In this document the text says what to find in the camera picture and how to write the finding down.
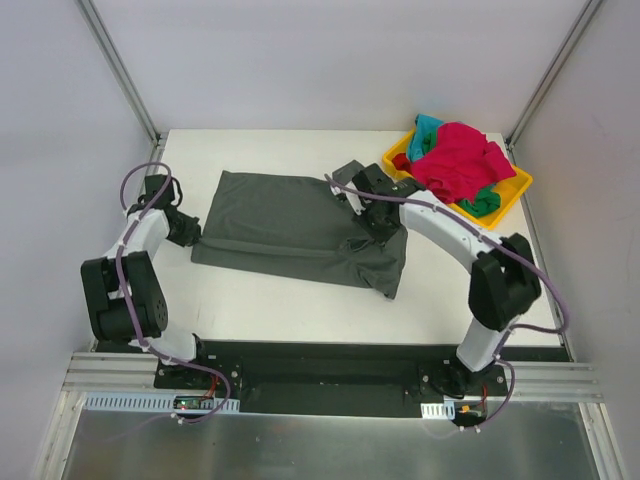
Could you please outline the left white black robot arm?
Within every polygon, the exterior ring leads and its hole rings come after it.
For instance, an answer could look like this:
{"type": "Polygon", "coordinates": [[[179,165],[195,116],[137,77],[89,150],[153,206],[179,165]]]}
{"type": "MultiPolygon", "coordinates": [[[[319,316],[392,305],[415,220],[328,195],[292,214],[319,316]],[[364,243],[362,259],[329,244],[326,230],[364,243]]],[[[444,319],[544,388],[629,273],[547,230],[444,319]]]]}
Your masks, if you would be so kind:
{"type": "Polygon", "coordinates": [[[101,257],[80,268],[92,333],[100,342],[159,354],[188,388],[204,387],[210,363],[198,356],[198,337],[169,324],[169,311],[153,259],[165,241],[192,247],[200,240],[199,219],[179,210],[179,182],[162,174],[144,179],[144,192],[125,210],[126,226],[101,257]]]}

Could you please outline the dark grey t shirt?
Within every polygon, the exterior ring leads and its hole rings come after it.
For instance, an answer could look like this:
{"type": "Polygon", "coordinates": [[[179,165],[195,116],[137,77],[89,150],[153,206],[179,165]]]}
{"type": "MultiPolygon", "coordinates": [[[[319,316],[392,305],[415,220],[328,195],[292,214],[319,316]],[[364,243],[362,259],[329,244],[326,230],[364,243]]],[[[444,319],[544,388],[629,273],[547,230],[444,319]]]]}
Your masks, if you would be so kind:
{"type": "Polygon", "coordinates": [[[408,234],[376,242],[317,178],[225,171],[195,264],[373,289],[395,298],[408,234]]]}

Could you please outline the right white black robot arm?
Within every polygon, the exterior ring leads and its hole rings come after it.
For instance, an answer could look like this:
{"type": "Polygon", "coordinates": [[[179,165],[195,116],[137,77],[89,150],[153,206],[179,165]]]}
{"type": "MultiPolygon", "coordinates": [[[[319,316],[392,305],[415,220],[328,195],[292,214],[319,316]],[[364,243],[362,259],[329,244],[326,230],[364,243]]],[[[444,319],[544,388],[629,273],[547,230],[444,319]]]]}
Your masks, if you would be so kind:
{"type": "Polygon", "coordinates": [[[486,381],[516,319],[541,295],[540,271],[528,240],[500,236],[469,221],[414,180],[393,182],[360,173],[343,188],[354,220],[376,242],[387,245],[414,232],[455,259],[469,274],[472,320],[451,361],[450,382],[473,394],[486,381]]]}

